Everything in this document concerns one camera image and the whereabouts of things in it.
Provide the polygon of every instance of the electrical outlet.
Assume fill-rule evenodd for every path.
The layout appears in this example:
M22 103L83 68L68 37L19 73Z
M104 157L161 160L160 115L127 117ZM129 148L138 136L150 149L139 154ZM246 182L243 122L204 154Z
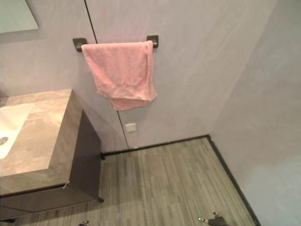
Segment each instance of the electrical outlet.
M127 132L135 132L137 131L136 123L128 123L126 124Z

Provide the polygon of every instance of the cabinet leg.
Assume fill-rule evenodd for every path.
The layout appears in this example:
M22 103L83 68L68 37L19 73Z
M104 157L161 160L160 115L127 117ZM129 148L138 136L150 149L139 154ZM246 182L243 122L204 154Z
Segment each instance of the cabinet leg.
M4 223L11 223L13 224L16 221L16 219L6 219L6 220L0 220L0 222L4 222Z
M98 201L99 201L100 203L103 203L103 202L104 202L104 199L102 199L101 197L98 197Z
M105 160L105 156L103 155L102 152L100 152L100 159L101 159L101 160Z

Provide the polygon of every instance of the drain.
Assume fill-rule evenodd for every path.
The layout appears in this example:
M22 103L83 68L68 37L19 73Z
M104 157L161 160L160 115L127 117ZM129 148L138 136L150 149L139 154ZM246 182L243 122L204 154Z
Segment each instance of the drain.
M0 138L0 145L5 144L8 141L8 137L2 137Z

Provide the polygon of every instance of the gray wall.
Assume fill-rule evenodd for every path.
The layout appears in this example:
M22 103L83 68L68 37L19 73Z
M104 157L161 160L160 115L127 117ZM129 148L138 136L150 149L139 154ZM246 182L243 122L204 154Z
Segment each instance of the gray wall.
M301 1L276 5L212 135L261 225L301 225Z
M275 5L273 0L87 0L98 43L144 41L154 53L158 98L120 112L130 147L210 132Z
M39 29L0 34L0 95L74 88L103 140L104 151L126 149L117 112L96 93L72 38L95 43L84 1L27 1Z

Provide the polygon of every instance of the black baseboard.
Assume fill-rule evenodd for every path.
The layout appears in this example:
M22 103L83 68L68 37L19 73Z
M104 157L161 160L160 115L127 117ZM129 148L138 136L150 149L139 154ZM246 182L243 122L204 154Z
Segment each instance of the black baseboard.
M250 213L250 215L251 215L251 217L252 217L252 219L253 219L255 225L256 225L256 226L261 226L261 224L259 223L259 220L257 219L257 217L256 217L256 215L255 215L255 213L254 213L254 211L253 211L253 209L252 209L252 207L250 206L248 200L246 199L245 195L244 195L243 192L241 191L241 189L240 189L240 187L239 187L237 181L235 180L235 178L234 178L233 174L231 173L230 169L228 168L228 166L227 166L225 160L223 159L223 157L222 157L220 151L217 149L217 147L215 146L213 140L211 139L211 137L210 137L209 135L207 135L207 140L208 140L208 142L210 143L212 149L214 150L214 152L215 152L217 158L219 159L219 161L220 161L222 167L223 167L224 170L226 171L226 173L227 173L229 179L231 180L232 184L234 185L236 191L238 192L238 194L239 194L241 200L243 201L244 205L246 206L246 209L247 209L248 212Z
M149 148L152 148L152 147L159 147L159 146L163 146L163 145L170 145L170 144L180 143L180 142L194 140L194 139L206 138L207 136L208 135L202 135L202 136L198 136L198 137L190 137L190 138L185 138L185 139L180 139L180 140L173 140L173 141L170 141L170 142L164 142L164 143L155 144L155 145L148 145L148 146L143 146L143 147L139 147L139 148L126 149L126 150L121 150L121 151L116 151L116 152L104 152L103 155L104 156L109 156L109 155L115 155L115 154L121 154L121 153L127 153L127 152L134 152L134 151L149 149Z
M258 218L256 217L252 207L250 206L249 202L247 201L245 195L243 194L243 192L241 191L237 181L235 180L233 174L231 173L230 169L228 168L225 160L223 159L220 151L217 149L217 147L215 146L213 140L211 139L210 135L202 135L202 136L198 136L198 137L190 137L190 138L186 138L186 139L180 139L180 140L175 140L175 141L170 141L170 142L165 142L165 143L160 143L160 144L156 144L156 145L149 145L149 146L144 146L144 147L139 147L139 148L134 148L134 149L127 149L127 150L122 150L122 151L116 151L116 152L106 152L103 153L104 156L109 156L109 155L115 155L115 154L121 154L121 153L127 153L127 152L134 152L134 151L139 151L139 150L143 150L143 149L148 149L148 148L153 148L153 147L158 147L158 146L162 146L162 145L169 145L169 144L175 144L175 143L180 143L180 142L184 142L184 141L190 141L190 140L194 140L194 139L200 139L200 138L206 138L209 142L209 144L211 145L214 153L216 154L217 158L219 159L222 167L224 168L225 172L227 173L229 179L231 180L232 184L234 185L236 191L238 192L241 200L243 201L244 205L246 206L246 209L248 210L248 212L250 213L254 223L256 226L261 226Z

